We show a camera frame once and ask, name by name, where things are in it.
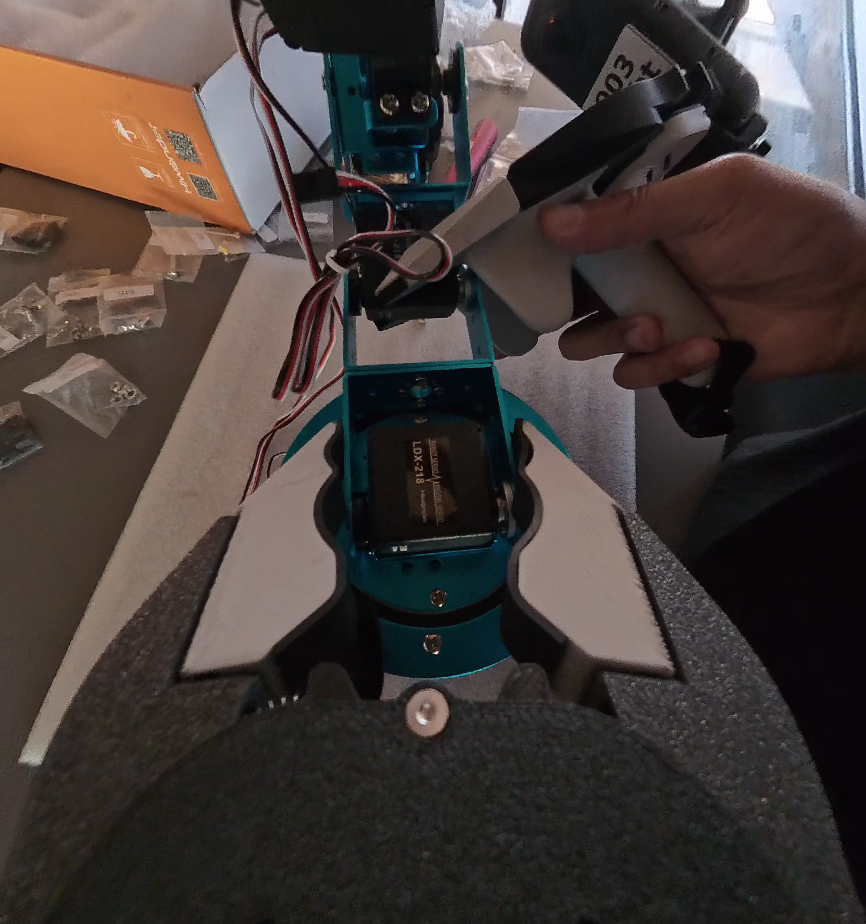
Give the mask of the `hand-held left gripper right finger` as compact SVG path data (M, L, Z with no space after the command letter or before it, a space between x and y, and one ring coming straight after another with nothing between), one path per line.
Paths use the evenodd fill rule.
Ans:
M552 683L590 683L599 672L673 679L660 628L620 507L531 423L519 423L519 488L532 501L508 563L520 613L506 623L517 659Z

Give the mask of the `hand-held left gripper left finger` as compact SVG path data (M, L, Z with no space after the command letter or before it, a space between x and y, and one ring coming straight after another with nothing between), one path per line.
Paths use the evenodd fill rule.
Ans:
M262 673L270 683L345 664L353 646L344 553L324 502L340 423L324 425L242 503L181 666L181 680Z

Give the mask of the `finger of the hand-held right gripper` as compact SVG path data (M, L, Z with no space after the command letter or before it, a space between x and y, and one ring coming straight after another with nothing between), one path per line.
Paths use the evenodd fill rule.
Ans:
M544 184L503 177L450 214L433 233L493 290L552 282L552 246L538 228Z
M448 318L457 309L465 308L472 292L466 268L453 269L439 282L414 286L396 277L385 292L377 295L386 275L382 268L364 268L364 312L380 331L408 321Z

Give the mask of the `blue toy robot arm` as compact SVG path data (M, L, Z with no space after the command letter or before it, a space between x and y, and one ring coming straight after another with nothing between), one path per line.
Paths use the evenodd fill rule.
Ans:
M328 423L338 483L325 522L345 557L353 646L340 664L378 698L383 675L444 678L508 658L500 634L512 518L512 431L554 433L502 389L478 281L444 319L380 331L364 312L364 268L408 286L463 268L433 231L469 198L461 51L438 61L442 2L262 2L236 42L262 104L283 212L313 282L293 317L273 398L295 397L262 437L245 502ZM331 135L316 146L265 83L280 37L323 55Z

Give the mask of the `dark grey desk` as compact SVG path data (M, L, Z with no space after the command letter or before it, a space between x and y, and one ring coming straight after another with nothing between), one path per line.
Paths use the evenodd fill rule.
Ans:
M0 206L69 218L46 254L0 254L0 304L62 271L129 270L150 233L141 204L8 167ZM20 401L43 443L0 472L0 881L37 769L20 763L23 746L246 261L206 258L194 283L167 283L159 329L51 348L41 340L0 360L0 408ZM78 352L146 395L109 437L23 393Z

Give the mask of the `person's right hand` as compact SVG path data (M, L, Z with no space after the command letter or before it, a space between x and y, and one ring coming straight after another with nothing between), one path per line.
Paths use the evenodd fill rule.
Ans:
M848 191L736 154L540 219L577 255L657 241L753 347L747 380L866 376L866 201Z

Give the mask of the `white foam sheet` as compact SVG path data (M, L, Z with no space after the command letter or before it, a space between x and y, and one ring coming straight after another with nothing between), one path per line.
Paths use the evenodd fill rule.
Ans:
M237 508L256 446L292 401L272 399L292 319L311 283L305 262L246 261L136 505L20 754L38 766L65 711L115 635L220 516ZM635 399L615 359L568 362L557 334L497 362L501 384L535 410L573 461L628 510L635 506Z

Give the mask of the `pile of small parts bags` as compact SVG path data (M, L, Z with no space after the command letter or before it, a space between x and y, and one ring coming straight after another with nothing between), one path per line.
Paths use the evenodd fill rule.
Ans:
M193 283L207 257L233 260L263 252L261 242L199 218L146 211L147 243L132 269L67 270L46 286L29 283L0 304L0 360L44 340L47 347L159 329L167 314L164 283ZM0 206L0 252L41 255L69 219ZM24 389L42 396L93 433L108 436L145 395L103 359L78 353L58 372ZM0 408L0 470L42 448L18 401Z

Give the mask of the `red-handled tool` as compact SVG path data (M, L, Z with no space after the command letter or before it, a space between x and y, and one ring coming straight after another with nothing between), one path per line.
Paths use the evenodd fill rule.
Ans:
M471 178L468 196L473 194L482 168L496 147L498 125L492 118L482 118L474 126L469 138Z

